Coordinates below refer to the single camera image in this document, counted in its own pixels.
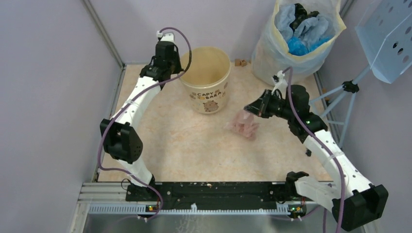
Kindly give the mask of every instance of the pink plastic bag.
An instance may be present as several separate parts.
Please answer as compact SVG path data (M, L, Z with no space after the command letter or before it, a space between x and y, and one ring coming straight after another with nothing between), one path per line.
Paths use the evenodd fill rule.
M253 117L253 114L245 110L240 110L236 113L233 120L226 123L224 129L239 133L249 140L255 140L259 123L253 122Z

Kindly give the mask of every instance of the small brown object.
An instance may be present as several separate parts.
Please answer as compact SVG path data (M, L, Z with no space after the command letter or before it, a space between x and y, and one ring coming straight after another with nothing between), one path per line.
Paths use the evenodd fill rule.
M324 93L326 93L327 91L326 91L326 88L322 88L322 93L324 94ZM329 99L329 97L325 97L325 101L326 102L328 102L330 99Z
M240 67L241 66L241 60L240 59L235 59L235 66Z

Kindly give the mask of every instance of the crumpled gray plastic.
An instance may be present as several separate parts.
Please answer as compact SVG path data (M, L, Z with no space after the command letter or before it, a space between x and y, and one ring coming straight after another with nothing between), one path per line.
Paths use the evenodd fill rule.
M293 21L295 21L295 5L281 6L275 16L275 26L286 42L293 36L293 30L289 26Z
M302 43L307 47L324 38L325 32L329 27L329 21L319 14L317 17L305 19L295 30L293 36L300 38Z

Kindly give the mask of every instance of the trash bag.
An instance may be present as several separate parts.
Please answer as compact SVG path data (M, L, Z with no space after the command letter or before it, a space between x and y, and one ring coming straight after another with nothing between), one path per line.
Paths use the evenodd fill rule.
M328 41L322 41L320 46L316 44L318 46L316 49L303 56L289 53L287 42L275 26L275 16L279 13L279 8L295 3L302 4L307 12L319 12L331 24L328 32L331 37L328 38ZM341 0L277 0L274 12L266 23L252 54L253 74L267 84L274 85L272 77L287 67L293 67L293 83L299 82L319 70L336 38L346 29L339 16L340 6Z

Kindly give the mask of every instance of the floor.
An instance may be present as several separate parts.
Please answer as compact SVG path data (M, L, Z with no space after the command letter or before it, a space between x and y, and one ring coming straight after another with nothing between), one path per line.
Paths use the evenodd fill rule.
M117 109L128 99L143 65L128 65ZM223 129L235 113L270 88L250 71L251 65L232 64L228 105L212 115L191 109L180 81L165 85L145 112L137 133L143 141L142 158L156 181L284 181L290 171L305 171L320 181L331 178L318 160L305 155L305 147L286 120L262 119L255 141ZM301 83L310 98L319 96L313 77ZM120 167L106 154L104 167ZM101 171L99 181L121 181L124 173Z

